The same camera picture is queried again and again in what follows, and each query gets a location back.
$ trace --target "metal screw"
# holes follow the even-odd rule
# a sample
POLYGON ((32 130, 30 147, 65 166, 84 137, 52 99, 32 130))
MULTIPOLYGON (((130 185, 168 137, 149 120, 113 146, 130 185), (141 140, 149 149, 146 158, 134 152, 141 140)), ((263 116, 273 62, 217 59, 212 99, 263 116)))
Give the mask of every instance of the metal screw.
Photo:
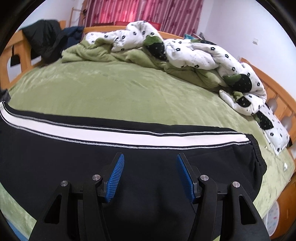
POLYGON ((97 180, 100 180, 101 179, 101 176, 99 174, 95 174, 95 175, 93 175, 92 179, 94 181, 97 181, 97 180))
POLYGON ((62 186, 62 187, 65 187, 65 186, 67 186, 67 185, 68 185, 68 181, 62 181, 62 182, 61 182, 61 186, 62 186))
POLYGON ((239 187, 240 187, 240 183, 239 183, 239 182, 233 182, 232 185, 233 185, 235 188, 239 188, 239 187))
POLYGON ((207 175, 201 175, 200 179, 203 181, 207 181, 209 179, 209 177, 207 175))

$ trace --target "pink curtain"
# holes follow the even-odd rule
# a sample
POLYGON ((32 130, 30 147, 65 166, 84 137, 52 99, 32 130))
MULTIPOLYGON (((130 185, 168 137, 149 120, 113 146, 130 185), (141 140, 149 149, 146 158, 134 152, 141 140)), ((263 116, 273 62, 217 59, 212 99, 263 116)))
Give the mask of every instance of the pink curtain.
POLYGON ((196 33, 204 0, 142 0, 138 20, 161 24, 161 31, 184 36, 196 33))
POLYGON ((94 23, 115 21, 133 22, 140 0, 91 0, 87 12, 86 27, 94 23))

